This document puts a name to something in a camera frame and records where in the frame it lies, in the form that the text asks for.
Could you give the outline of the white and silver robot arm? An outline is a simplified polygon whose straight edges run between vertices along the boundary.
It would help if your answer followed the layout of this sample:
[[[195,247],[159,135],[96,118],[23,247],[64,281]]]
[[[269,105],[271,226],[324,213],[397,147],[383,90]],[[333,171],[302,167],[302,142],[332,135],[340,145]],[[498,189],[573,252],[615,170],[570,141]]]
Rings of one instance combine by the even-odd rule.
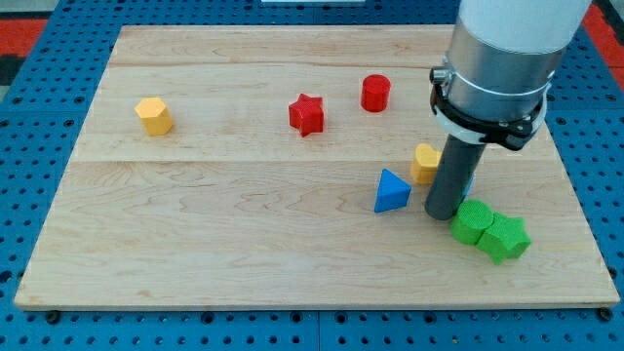
[[[545,120],[547,93],[590,0],[462,0],[431,108],[468,144],[520,150]]]

